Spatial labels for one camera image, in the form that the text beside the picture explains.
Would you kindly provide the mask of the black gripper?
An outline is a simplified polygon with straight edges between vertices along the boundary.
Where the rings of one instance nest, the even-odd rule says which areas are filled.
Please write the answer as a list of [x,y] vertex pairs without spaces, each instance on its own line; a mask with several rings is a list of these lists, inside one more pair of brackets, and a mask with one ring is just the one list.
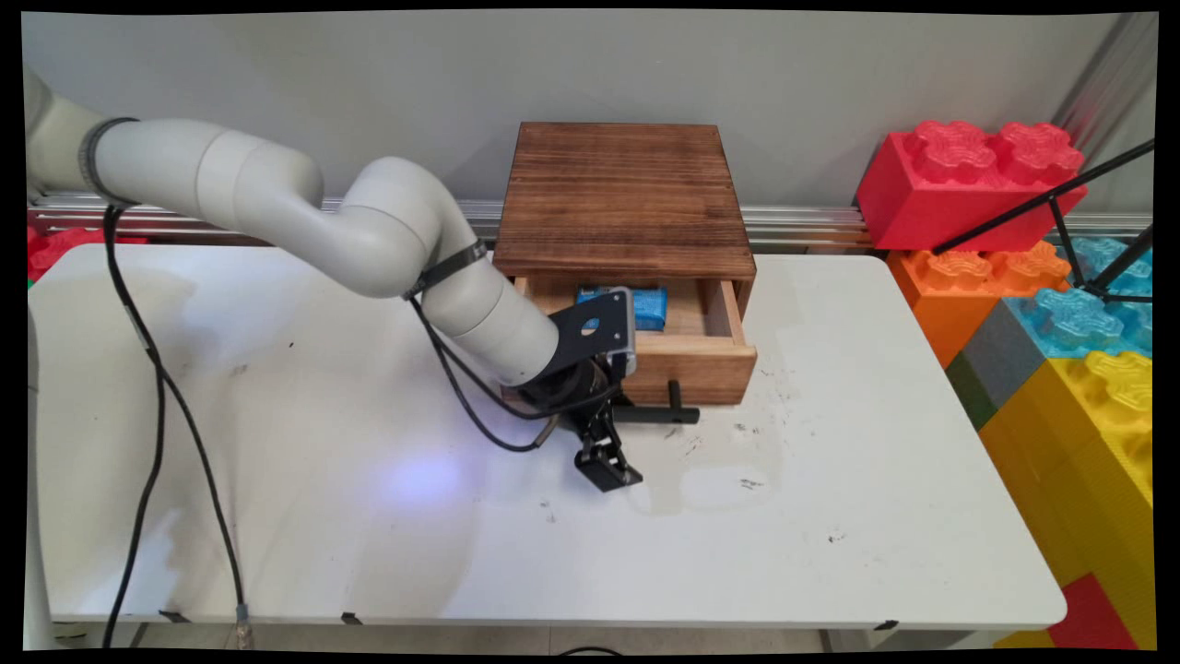
[[536,412],[558,416],[578,434],[581,451],[573,465],[599,492],[641,484],[643,475],[624,454],[611,415],[622,379],[610,362],[585,359],[518,387],[518,397]]

